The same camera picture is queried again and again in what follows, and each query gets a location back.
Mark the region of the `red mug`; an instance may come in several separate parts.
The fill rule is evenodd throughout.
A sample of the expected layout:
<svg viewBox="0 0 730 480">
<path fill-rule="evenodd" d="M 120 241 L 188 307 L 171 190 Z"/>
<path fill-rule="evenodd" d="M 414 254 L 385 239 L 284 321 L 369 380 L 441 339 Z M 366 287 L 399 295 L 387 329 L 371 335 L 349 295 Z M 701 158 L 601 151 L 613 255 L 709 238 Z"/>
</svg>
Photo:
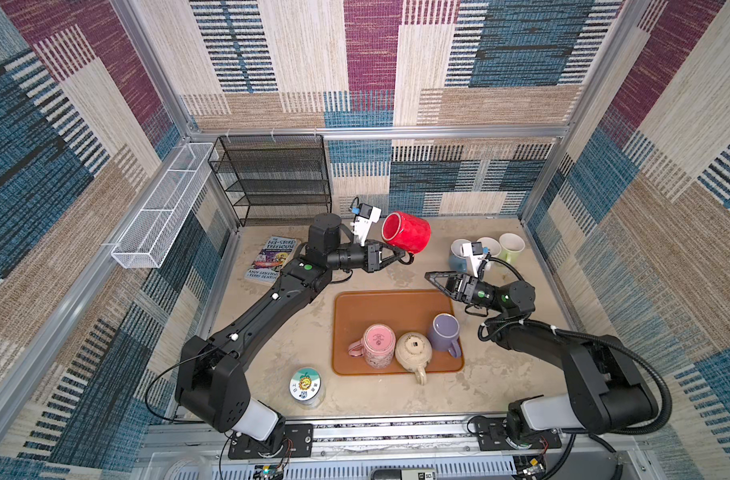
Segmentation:
<svg viewBox="0 0 730 480">
<path fill-rule="evenodd" d="M 388 245 L 416 255 L 425 250 L 431 239 L 431 233 L 428 221 L 395 211 L 384 220 L 381 236 Z"/>
</svg>

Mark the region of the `blue dotted mug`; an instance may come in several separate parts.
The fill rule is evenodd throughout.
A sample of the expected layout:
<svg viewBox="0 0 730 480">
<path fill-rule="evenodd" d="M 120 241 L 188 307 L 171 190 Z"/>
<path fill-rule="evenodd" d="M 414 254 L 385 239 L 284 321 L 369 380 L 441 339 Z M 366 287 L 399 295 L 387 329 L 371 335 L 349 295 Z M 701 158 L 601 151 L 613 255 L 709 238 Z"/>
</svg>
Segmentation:
<svg viewBox="0 0 730 480">
<path fill-rule="evenodd" d="M 469 243 L 467 239 L 456 239 L 450 247 L 449 266 L 453 271 L 466 273 L 467 258 L 463 255 L 462 246 Z"/>
</svg>

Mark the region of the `white mug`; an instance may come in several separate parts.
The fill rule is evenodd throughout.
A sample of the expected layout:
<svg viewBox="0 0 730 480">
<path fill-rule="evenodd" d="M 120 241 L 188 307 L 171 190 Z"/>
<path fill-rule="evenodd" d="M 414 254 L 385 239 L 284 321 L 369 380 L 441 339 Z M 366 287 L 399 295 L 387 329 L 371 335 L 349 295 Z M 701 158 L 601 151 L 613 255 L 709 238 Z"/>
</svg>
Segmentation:
<svg viewBox="0 0 730 480">
<path fill-rule="evenodd" d="M 478 242 L 481 243 L 484 252 L 494 258 L 497 258 L 502 252 L 501 244 L 494 238 L 480 237 Z"/>
</svg>

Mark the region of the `light green mug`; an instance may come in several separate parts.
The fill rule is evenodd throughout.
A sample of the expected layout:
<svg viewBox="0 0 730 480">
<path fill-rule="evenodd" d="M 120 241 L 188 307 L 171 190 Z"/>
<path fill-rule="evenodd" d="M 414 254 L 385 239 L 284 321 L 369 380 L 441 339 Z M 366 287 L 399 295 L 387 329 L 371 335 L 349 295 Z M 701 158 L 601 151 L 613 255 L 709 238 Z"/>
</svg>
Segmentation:
<svg viewBox="0 0 730 480">
<path fill-rule="evenodd" d="M 499 258 L 511 265 L 515 263 L 519 255 L 526 248 L 525 240 L 515 233 L 502 234 L 498 242 L 501 246 Z"/>
</svg>

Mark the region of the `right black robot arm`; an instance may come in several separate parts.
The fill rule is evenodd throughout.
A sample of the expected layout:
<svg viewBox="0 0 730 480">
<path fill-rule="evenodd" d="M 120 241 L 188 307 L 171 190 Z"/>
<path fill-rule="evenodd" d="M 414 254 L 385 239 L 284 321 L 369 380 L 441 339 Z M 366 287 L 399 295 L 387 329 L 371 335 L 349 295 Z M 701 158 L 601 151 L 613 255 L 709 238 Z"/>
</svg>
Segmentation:
<svg viewBox="0 0 730 480">
<path fill-rule="evenodd" d="M 425 278 L 452 300 L 495 313 L 479 326 L 480 341 L 531 355 L 563 372 L 566 394 L 510 403 L 505 428 L 512 443 L 531 443 L 553 429 L 644 435 L 662 429 L 671 418 L 670 389 L 649 362 L 614 336 L 532 319 L 536 291 L 523 278 L 503 286 L 453 271 L 428 272 Z"/>
</svg>

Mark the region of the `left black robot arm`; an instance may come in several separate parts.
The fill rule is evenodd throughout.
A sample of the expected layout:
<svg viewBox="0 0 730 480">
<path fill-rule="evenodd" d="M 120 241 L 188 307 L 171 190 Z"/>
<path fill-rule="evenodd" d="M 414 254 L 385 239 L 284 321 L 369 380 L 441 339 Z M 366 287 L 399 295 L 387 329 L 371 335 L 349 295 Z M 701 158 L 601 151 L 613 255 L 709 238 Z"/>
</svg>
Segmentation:
<svg viewBox="0 0 730 480">
<path fill-rule="evenodd" d="M 339 216 L 317 215 L 303 248 L 255 304 L 222 330 L 184 344 L 176 402 L 220 433 L 234 432 L 277 450 L 285 438 L 285 419 L 252 397 L 245 375 L 252 360 L 332 282 L 334 272 L 373 273 L 396 262 L 409 265 L 413 254 L 382 241 L 357 240 Z"/>
</svg>

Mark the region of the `purple mug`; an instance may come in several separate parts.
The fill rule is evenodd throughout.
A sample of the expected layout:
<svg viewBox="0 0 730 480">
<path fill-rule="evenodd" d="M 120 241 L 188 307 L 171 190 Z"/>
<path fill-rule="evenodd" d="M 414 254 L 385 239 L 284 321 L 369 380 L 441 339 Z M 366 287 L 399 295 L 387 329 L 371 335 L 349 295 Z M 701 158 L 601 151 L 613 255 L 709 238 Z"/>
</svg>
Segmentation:
<svg viewBox="0 0 730 480">
<path fill-rule="evenodd" d="M 449 353 L 453 358 L 462 356 L 459 337 L 460 323 L 455 316 L 448 313 L 437 315 L 427 331 L 432 348 L 438 352 Z"/>
</svg>

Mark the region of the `pink ghost mug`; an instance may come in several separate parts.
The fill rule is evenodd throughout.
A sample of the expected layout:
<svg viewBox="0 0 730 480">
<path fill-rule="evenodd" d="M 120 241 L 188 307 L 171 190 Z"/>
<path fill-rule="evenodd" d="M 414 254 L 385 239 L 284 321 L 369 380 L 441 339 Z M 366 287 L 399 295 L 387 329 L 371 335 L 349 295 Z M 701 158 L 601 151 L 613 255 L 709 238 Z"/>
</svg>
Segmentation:
<svg viewBox="0 0 730 480">
<path fill-rule="evenodd" d="M 393 360 L 396 337 L 384 324 L 369 326 L 362 337 L 347 348 L 351 357 L 362 357 L 374 369 L 385 369 Z"/>
</svg>

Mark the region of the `beige ceramic teapot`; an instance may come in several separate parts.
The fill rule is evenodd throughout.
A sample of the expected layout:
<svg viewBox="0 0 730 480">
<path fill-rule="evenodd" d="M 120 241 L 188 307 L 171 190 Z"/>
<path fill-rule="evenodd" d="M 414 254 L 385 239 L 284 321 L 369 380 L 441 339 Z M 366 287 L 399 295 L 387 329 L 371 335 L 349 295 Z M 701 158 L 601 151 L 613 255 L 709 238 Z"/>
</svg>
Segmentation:
<svg viewBox="0 0 730 480">
<path fill-rule="evenodd" d="M 427 383 L 426 368 L 433 355 L 430 341 L 418 332 L 407 332 L 396 342 L 394 356 L 408 372 L 415 375 L 419 385 Z"/>
</svg>

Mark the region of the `paperback book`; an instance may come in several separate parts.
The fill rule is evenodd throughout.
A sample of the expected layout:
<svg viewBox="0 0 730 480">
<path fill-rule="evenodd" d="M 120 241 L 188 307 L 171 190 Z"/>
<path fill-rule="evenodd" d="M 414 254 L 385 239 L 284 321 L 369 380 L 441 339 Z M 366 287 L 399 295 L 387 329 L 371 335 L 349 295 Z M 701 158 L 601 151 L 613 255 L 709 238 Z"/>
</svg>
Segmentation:
<svg viewBox="0 0 730 480">
<path fill-rule="evenodd" d="M 270 237 L 245 272 L 244 278 L 254 283 L 273 284 L 299 244 L 300 240 L 295 238 Z"/>
</svg>

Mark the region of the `clear jar green lid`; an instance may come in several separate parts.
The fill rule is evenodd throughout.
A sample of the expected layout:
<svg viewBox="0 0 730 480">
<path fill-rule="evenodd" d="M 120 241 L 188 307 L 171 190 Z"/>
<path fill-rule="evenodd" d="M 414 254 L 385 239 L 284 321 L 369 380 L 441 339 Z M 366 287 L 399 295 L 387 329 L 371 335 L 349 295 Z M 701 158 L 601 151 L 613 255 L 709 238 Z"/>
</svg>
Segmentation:
<svg viewBox="0 0 730 480">
<path fill-rule="evenodd" d="M 324 383 L 320 373 L 312 367 L 295 371 L 289 382 L 289 393 L 304 407 L 316 408 L 324 399 Z"/>
</svg>

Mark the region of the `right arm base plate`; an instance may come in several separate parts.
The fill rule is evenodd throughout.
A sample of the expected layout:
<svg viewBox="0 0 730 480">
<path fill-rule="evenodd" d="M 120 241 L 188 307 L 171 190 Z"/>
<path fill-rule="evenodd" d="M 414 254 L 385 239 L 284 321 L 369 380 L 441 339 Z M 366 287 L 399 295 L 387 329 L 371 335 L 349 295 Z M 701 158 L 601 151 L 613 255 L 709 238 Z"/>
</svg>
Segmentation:
<svg viewBox="0 0 730 480">
<path fill-rule="evenodd" d="M 481 451 L 515 451 L 561 449 L 563 441 L 556 430 L 529 431 L 523 429 L 521 436 L 514 438 L 507 430 L 505 416 L 474 415 L 467 420 L 466 429 L 476 438 Z"/>
</svg>

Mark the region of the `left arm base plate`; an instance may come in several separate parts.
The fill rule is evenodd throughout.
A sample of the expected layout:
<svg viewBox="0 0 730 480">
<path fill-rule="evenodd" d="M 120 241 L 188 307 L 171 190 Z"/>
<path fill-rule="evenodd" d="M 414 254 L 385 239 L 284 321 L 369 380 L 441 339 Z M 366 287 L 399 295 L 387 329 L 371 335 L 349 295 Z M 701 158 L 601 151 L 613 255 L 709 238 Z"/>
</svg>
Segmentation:
<svg viewBox="0 0 730 480">
<path fill-rule="evenodd" d="M 235 436 L 228 444 L 229 460 L 307 458 L 311 456 L 314 426 L 311 423 L 280 422 L 265 440 L 246 434 Z"/>
</svg>

